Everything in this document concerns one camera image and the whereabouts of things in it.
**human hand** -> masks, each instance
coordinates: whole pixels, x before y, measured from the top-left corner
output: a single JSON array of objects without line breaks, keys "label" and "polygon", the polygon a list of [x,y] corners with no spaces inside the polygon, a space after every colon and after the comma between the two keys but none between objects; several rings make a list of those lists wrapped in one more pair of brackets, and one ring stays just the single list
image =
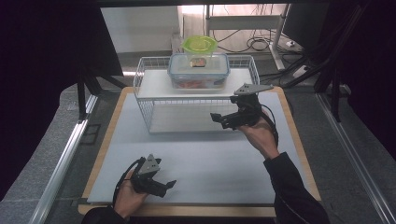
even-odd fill
[{"label": "human hand", "polygon": [[147,193],[136,193],[131,182],[131,176],[134,171],[128,172],[125,180],[122,182],[117,195],[117,200],[114,204],[114,211],[116,211],[123,218],[130,217],[145,201]]},{"label": "human hand", "polygon": [[265,119],[260,118],[253,126],[243,125],[237,129],[245,134],[249,143],[257,148],[265,159],[271,160],[279,155],[271,126]]}]

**white board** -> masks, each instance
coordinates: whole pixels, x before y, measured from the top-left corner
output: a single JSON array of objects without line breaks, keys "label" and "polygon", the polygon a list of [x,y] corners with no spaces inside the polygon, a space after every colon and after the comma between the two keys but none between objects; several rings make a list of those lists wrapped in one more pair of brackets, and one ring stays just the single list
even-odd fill
[{"label": "white board", "polygon": [[[275,114],[279,151],[288,152],[306,183],[277,93],[262,92],[259,99]],[[242,133],[150,134],[134,94],[130,93],[88,202],[110,203],[122,173],[132,162],[150,153],[163,159],[154,179],[161,183],[177,182],[164,198],[150,195],[146,203],[267,204],[274,201],[270,177],[262,164],[263,156]]]},{"label": "white board", "polygon": [[189,97],[228,97],[238,90],[243,84],[251,84],[252,77],[246,68],[233,68],[221,89],[175,89],[172,87],[172,79],[164,69],[149,69],[145,71],[140,84],[139,98],[189,98]]}]

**wooden board edge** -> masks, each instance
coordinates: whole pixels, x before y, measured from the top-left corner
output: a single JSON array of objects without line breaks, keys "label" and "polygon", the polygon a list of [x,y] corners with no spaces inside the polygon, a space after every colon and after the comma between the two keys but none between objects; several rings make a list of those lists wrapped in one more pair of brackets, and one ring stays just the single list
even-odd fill
[{"label": "wooden board edge", "polygon": [[[102,205],[81,204],[78,211],[85,215],[94,207]],[[275,217],[274,207],[241,206],[179,206],[143,204],[134,214],[136,217]]]},{"label": "wooden board edge", "polygon": [[126,99],[127,94],[130,92],[134,92],[134,88],[126,87],[122,89],[120,98],[117,101],[116,107],[114,109],[114,113],[111,117],[110,123],[108,124],[108,128],[105,137],[103,139],[102,145],[99,149],[98,155],[96,156],[95,164],[92,167],[90,177],[88,178],[86,187],[82,193],[82,198],[88,198],[91,194],[93,184],[96,180],[96,177],[99,175],[100,169],[102,168],[104,158],[107,154],[108,147],[110,146],[111,138],[113,137],[113,133],[116,129],[116,125],[120,117],[120,112],[122,110],[123,103]]},{"label": "wooden board edge", "polygon": [[285,92],[283,92],[282,88],[280,87],[274,87],[272,91],[278,93],[279,101],[282,104],[283,111],[289,125],[291,137],[293,138],[293,142],[297,150],[297,155],[300,158],[301,165],[304,169],[304,175],[307,181],[308,190],[317,201],[321,201],[320,194],[318,192],[318,186],[312,174],[311,167],[309,166],[308,158],[305,155],[303,143],[301,142],[300,135],[298,134],[297,127],[294,123],[294,119],[292,118]]}]

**wall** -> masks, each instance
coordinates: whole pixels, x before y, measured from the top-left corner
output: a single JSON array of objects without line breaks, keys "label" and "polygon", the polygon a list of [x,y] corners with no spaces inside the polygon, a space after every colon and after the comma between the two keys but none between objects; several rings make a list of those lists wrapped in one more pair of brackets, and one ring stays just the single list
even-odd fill
[{"label": "wall", "polygon": [[171,50],[179,33],[177,7],[102,8],[117,53]]}]

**green lid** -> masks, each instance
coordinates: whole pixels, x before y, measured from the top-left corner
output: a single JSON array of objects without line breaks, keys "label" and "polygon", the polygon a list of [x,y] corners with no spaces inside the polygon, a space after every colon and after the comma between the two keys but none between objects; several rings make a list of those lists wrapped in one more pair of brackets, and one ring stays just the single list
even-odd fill
[{"label": "green lid", "polygon": [[209,54],[213,53],[218,47],[218,42],[206,35],[193,35],[184,40],[181,47],[190,53]]}]

